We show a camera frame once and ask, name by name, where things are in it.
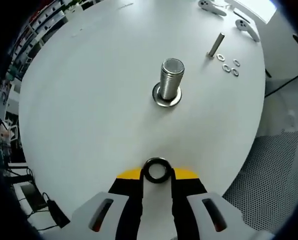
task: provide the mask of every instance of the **metal rod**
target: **metal rod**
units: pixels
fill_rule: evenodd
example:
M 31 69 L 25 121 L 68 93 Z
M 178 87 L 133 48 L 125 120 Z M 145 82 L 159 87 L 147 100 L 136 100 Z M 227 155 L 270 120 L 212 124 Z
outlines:
M 184 73 L 183 63 L 175 58 L 165 59 L 161 66 L 159 95 L 171 101 L 177 96 L 178 87 Z
M 213 47 L 211 48 L 210 52 L 208 53 L 208 55 L 210 57 L 213 57 L 215 52 L 217 51 L 217 49 L 219 48 L 221 42 L 223 41 L 225 35 L 221 32 L 219 35 L 218 35 L 218 38 L 215 40 L 215 43 L 213 44 Z

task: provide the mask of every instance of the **round table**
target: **round table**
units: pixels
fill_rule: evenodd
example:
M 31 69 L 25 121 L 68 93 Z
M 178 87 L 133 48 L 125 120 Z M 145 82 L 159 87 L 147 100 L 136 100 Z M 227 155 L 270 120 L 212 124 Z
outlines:
M 43 46 L 22 81 L 20 135 L 37 186 L 69 218 L 119 173 L 157 156 L 195 171 L 209 192 L 228 189 L 258 129 L 265 66 L 261 43 L 226 11 L 196 0 L 106 0 Z M 206 57 L 220 32 L 225 62 Z M 172 108 L 152 98 L 167 58 L 185 66 Z M 139 239 L 176 236 L 170 192 L 170 183 L 145 181 Z

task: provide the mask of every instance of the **small washer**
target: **small washer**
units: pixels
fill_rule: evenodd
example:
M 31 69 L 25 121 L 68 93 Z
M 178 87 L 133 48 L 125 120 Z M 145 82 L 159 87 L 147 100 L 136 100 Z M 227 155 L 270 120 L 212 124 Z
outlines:
M 236 76 L 236 77 L 239 76 L 239 72 L 238 72 L 235 68 L 232 69 L 232 73 L 233 73 L 233 75 Z
M 230 73 L 230 72 L 231 72 L 231 68 L 230 68 L 228 65 L 226 65 L 226 64 L 223 64 L 222 68 L 223 68 L 223 70 L 226 71 L 227 73 Z
M 217 58 L 218 60 L 220 60 L 221 62 L 224 62 L 225 61 L 225 58 L 222 54 L 217 54 Z
M 164 170 L 165 170 L 165 173 L 162 177 L 160 178 L 155 178 L 155 177 L 152 177 L 149 173 L 149 169 L 152 165 L 154 164 L 160 164 L 164 167 Z M 164 183 L 166 180 L 169 179 L 169 177 L 171 176 L 171 165 L 169 164 L 168 161 L 166 161 L 164 158 L 161 158 L 161 157 L 153 157 L 153 158 L 150 158 L 143 166 L 143 174 L 145 176 L 145 178 L 151 182 L 151 183 L 154 183 L 154 184 L 161 184 L 161 183 Z
M 241 66 L 241 64 L 239 63 L 239 61 L 238 61 L 238 60 L 236 60 L 236 59 L 233 59 L 233 62 L 234 62 L 234 64 L 235 64 L 237 67 Z

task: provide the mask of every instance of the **black ring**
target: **black ring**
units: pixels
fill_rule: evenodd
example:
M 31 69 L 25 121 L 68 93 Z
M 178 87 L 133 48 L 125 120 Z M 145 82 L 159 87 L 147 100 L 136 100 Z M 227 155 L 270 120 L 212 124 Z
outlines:
M 165 168 L 165 174 L 160 177 L 160 178 L 154 178 L 150 175 L 149 173 L 149 169 L 153 164 L 160 164 Z M 145 176 L 145 178 L 154 184 L 161 184 L 164 183 L 166 180 L 169 179 L 170 175 L 171 175 L 171 165 L 169 164 L 168 161 L 166 161 L 165 159 L 161 158 L 161 157 L 153 157 L 151 159 L 149 159 L 143 166 L 143 174 Z

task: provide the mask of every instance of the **window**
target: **window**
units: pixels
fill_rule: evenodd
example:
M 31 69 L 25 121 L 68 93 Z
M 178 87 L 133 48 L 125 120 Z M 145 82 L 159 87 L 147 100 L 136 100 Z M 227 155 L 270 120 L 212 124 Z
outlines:
M 266 24 L 271 20 L 277 8 L 270 0 L 235 0 L 257 15 Z

